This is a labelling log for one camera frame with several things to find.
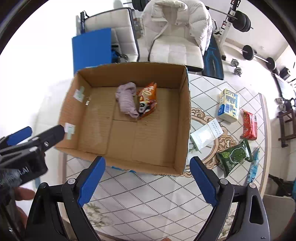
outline blue gripper pad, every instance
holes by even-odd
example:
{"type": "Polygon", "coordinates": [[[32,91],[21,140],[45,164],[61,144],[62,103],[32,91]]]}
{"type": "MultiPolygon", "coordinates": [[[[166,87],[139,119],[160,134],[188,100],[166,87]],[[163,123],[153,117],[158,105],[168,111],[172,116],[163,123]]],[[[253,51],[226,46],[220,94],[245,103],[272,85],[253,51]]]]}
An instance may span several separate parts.
{"type": "Polygon", "coordinates": [[[197,183],[205,201],[212,205],[212,207],[216,206],[216,190],[214,185],[208,179],[206,173],[203,171],[201,166],[196,162],[196,160],[191,158],[190,160],[190,171],[192,176],[197,183]]]}
{"type": "Polygon", "coordinates": [[[98,157],[100,160],[93,167],[92,172],[86,177],[85,182],[81,185],[78,197],[78,204],[83,207],[84,204],[91,200],[91,197],[101,180],[106,169],[106,161],[104,157],[98,157]]]}
{"type": "Polygon", "coordinates": [[[32,135],[32,129],[31,129],[31,127],[27,126],[24,129],[21,129],[21,130],[17,131],[16,133],[9,135],[6,143],[8,146],[14,146],[17,143],[20,143],[21,141],[30,137],[31,135],[32,135]]]}

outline blue panel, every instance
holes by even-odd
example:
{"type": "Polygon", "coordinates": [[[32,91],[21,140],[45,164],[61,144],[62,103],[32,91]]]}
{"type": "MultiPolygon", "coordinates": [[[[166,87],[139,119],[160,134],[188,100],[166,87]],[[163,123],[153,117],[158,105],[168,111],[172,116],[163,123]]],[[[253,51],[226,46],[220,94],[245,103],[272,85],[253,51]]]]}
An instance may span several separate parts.
{"type": "Polygon", "coordinates": [[[221,60],[221,55],[219,51],[219,47],[215,40],[214,35],[212,34],[210,45],[205,51],[203,56],[204,60],[204,69],[202,71],[203,76],[212,77],[215,79],[224,79],[223,65],[221,60]]]}
{"type": "Polygon", "coordinates": [[[72,38],[74,73],[111,63],[111,29],[103,28],[72,38]]]}
{"type": "Polygon", "coordinates": [[[88,203],[91,200],[91,197],[99,181],[101,180],[105,169],[106,161],[104,157],[101,157],[93,171],[89,174],[84,184],[80,188],[79,197],[77,200],[80,207],[83,207],[84,204],[88,203]]]}
{"type": "Polygon", "coordinates": [[[195,161],[194,157],[190,160],[190,171],[205,201],[211,204],[213,207],[216,206],[217,199],[214,185],[208,179],[207,175],[202,170],[200,165],[195,161]]]}
{"type": "Polygon", "coordinates": [[[26,138],[30,137],[32,135],[32,129],[31,127],[27,126],[24,129],[19,130],[18,132],[11,134],[6,143],[9,146],[14,146],[17,143],[20,143],[21,141],[25,140],[26,138]]]}

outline patterned tablecloth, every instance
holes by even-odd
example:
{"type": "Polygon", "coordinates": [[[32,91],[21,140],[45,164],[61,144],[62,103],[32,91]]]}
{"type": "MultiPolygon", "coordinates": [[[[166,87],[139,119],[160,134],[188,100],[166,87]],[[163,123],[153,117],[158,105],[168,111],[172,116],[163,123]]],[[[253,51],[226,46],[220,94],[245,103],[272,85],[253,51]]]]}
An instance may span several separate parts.
{"type": "MultiPolygon", "coordinates": [[[[217,117],[219,96],[225,88],[241,96],[241,108],[256,114],[258,137],[249,143],[252,151],[260,147],[260,162],[255,180],[260,188],[266,162],[264,120],[267,115],[261,107],[264,103],[261,94],[243,86],[230,85],[223,80],[194,74],[189,74],[189,82],[192,105],[191,131],[217,117]]],[[[212,206],[205,202],[191,176],[189,160],[193,156],[199,156],[219,178],[224,177],[215,153],[238,144],[243,132],[242,115],[238,122],[232,124],[217,119],[224,134],[212,142],[210,148],[203,148],[201,153],[190,143],[184,176],[150,175],[107,167],[91,201],[84,205],[94,228],[124,240],[149,241],[169,237],[172,241],[192,241],[207,220],[212,206]]],[[[67,179],[77,177],[89,165],[88,161],[68,156],[67,179]]],[[[249,162],[240,163],[226,179],[232,184],[245,185],[249,167],[249,162]]],[[[236,204],[233,204],[220,237],[227,234],[235,208],[236,204]]]]}

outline weight plate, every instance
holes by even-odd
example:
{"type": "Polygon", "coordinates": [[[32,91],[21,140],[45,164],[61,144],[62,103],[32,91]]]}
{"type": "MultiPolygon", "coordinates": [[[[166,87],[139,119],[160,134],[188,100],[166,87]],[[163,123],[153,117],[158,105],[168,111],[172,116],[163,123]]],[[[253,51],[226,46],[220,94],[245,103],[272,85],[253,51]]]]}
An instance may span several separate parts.
{"type": "Polygon", "coordinates": [[[254,50],[250,45],[245,45],[242,50],[246,51],[242,52],[242,55],[246,60],[252,60],[254,58],[254,50]]]}
{"type": "Polygon", "coordinates": [[[144,11],[144,8],[145,8],[145,6],[146,6],[146,0],[140,0],[140,3],[141,3],[141,11],[140,12],[142,12],[142,11],[144,11]]]}
{"type": "Polygon", "coordinates": [[[246,32],[248,29],[250,29],[250,26],[251,26],[251,22],[250,22],[250,19],[247,15],[245,15],[246,17],[246,24],[245,26],[243,27],[243,29],[241,30],[241,32],[246,32]]]}
{"type": "Polygon", "coordinates": [[[237,19],[235,19],[232,22],[232,25],[235,29],[241,31],[244,28],[244,26],[246,25],[246,15],[243,14],[241,11],[236,11],[235,17],[237,19]]]}
{"type": "Polygon", "coordinates": [[[249,32],[250,29],[251,29],[251,20],[249,19],[249,21],[250,21],[250,26],[249,26],[249,28],[248,28],[248,30],[246,32],[249,32]]]}
{"type": "Polygon", "coordinates": [[[133,8],[140,11],[142,9],[141,0],[132,0],[133,8]]]}
{"type": "Polygon", "coordinates": [[[275,70],[275,68],[276,68],[276,63],[274,62],[273,58],[268,57],[266,60],[268,61],[268,63],[266,63],[267,68],[268,68],[270,71],[275,70]]]}

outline barbell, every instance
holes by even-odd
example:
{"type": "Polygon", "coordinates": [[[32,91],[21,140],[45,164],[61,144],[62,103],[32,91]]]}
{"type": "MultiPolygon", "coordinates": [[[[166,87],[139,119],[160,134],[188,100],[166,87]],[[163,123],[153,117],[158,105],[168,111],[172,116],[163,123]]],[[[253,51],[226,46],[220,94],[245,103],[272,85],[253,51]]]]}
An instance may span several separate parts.
{"type": "Polygon", "coordinates": [[[262,57],[255,55],[256,53],[257,52],[249,45],[245,45],[242,49],[242,55],[246,60],[252,60],[254,57],[256,57],[266,62],[266,66],[270,71],[276,69],[276,63],[274,62],[273,58],[268,57],[267,59],[263,59],[262,57]]]}

